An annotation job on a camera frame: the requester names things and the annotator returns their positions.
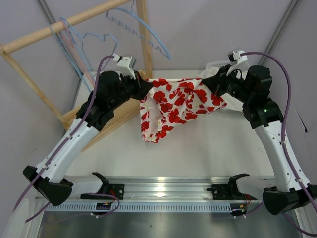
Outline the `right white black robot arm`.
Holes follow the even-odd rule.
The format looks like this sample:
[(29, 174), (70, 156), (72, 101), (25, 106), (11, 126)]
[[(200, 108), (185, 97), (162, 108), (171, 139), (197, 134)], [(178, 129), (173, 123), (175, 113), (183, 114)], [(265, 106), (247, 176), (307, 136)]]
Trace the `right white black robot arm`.
[(215, 96), (227, 93), (243, 103), (243, 115), (261, 140), (275, 176), (276, 185), (264, 188), (262, 192), (266, 209), (277, 215), (312, 203), (317, 197), (317, 187), (301, 169), (286, 139), (283, 127), (286, 118), (278, 104), (269, 97), (270, 70), (254, 65), (242, 79), (230, 68), (230, 65), (222, 67), (202, 83)]

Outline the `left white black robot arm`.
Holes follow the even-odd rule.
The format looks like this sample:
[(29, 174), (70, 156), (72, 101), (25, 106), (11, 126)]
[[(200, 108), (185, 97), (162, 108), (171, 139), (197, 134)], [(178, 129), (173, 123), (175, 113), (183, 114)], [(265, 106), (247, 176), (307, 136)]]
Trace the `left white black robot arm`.
[(76, 114), (71, 127), (53, 151), (23, 174), (50, 204), (58, 206), (76, 195), (89, 198), (107, 194), (109, 181), (100, 173), (67, 176), (66, 172), (81, 150), (114, 117), (114, 111), (129, 99), (142, 100), (153, 87), (139, 74), (135, 78), (105, 71), (96, 79), (97, 86)]

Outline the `red poppy print skirt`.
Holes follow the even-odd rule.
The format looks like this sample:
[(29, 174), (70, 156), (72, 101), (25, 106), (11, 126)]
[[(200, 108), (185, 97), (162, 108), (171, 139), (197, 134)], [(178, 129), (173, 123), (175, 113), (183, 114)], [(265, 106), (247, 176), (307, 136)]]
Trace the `red poppy print skirt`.
[(201, 78), (146, 81), (153, 85), (140, 101), (141, 134), (147, 142), (157, 143), (177, 126), (227, 106)]

